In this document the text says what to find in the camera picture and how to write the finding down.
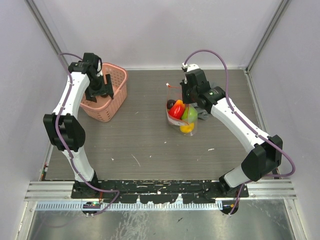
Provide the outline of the pink plastic basket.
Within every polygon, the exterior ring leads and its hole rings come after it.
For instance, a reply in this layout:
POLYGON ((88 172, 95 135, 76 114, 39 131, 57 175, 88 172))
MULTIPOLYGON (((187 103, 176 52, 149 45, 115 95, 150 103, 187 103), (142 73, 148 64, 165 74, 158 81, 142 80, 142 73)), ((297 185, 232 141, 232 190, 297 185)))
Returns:
POLYGON ((97 96, 97 102, 94 102, 86 100, 84 95, 82 97, 80 107, 93 119, 102 123, 107 123, 116 114, 127 97, 128 72, 117 65, 103 63, 102 73, 104 76, 110 75, 114 93, 113 98, 110 96, 97 96))

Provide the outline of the green apple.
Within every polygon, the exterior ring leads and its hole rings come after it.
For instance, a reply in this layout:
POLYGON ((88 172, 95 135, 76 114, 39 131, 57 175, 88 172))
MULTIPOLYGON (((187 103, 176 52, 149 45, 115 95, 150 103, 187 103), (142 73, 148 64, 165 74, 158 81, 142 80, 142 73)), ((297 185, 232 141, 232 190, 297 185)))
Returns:
POLYGON ((184 113, 181 116, 181 120, 187 123, 193 123, 198 119, 198 112, 193 106, 185 108, 184 113))

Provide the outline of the dark purple mangosteen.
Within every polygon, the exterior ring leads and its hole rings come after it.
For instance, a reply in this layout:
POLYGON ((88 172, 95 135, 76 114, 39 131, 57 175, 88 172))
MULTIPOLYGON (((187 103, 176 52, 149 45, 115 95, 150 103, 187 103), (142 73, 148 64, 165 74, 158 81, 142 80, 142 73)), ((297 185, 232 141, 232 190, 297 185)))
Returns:
POLYGON ((166 108, 170 110, 175 105, 175 103, 176 101, 174 99, 169 99, 166 103, 166 108))

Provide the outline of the red yellow mango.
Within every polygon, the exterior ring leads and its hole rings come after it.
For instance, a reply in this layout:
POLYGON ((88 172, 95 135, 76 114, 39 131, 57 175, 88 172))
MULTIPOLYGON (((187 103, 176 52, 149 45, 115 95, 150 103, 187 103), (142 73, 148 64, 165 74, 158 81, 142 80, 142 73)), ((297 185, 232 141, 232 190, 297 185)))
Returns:
POLYGON ((185 104, 183 103, 182 100, 177 100, 174 106, 168 111, 168 114, 175 118, 175 119, 180 119, 185 111, 185 104))

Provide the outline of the clear zip top bag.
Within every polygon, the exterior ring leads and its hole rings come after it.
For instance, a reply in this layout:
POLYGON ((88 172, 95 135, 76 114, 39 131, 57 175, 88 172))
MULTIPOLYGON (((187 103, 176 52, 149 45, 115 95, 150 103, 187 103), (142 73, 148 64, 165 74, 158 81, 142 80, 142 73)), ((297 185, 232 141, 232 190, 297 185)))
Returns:
POLYGON ((197 110, 183 101, 180 87, 172 86, 167 82, 166 89, 165 109, 168 124, 184 136, 194 136, 198 127, 197 110))

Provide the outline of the yellow pear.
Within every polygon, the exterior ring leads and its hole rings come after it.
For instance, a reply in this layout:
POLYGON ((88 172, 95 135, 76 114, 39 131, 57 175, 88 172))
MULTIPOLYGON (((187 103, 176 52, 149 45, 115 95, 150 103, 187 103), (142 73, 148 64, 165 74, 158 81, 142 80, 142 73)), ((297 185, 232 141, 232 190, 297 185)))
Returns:
POLYGON ((181 125, 179 127, 180 131, 184 134, 188 134, 188 133, 191 133, 195 128, 195 123, 194 122, 191 122, 190 124, 188 125, 181 125))

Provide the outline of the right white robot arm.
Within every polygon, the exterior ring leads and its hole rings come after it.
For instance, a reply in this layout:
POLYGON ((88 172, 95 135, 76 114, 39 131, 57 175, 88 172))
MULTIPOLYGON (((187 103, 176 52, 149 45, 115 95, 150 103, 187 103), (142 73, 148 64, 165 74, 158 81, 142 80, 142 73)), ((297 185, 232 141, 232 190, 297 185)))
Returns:
POLYGON ((283 141, 278 135, 269 136, 252 123, 219 86, 211 87, 205 72, 196 64, 187 67, 180 82, 182 100, 196 103, 221 121, 240 141, 247 156, 242 163, 219 178, 219 191, 231 197, 237 187, 248 181, 258 181, 276 169, 282 161, 283 141))

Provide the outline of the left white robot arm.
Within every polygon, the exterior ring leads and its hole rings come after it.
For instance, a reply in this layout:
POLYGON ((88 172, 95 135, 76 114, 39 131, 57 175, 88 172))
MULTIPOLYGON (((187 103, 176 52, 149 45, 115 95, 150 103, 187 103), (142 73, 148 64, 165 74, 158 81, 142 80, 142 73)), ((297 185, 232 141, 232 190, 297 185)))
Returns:
POLYGON ((102 194, 97 174, 85 153, 86 133, 78 121, 81 100, 97 102, 97 97, 114 97, 111 76, 103 74, 102 59, 85 52, 68 68, 67 82, 58 105, 51 114, 45 114, 43 124, 50 143, 66 158, 74 173, 74 192, 84 197, 97 198, 102 194))

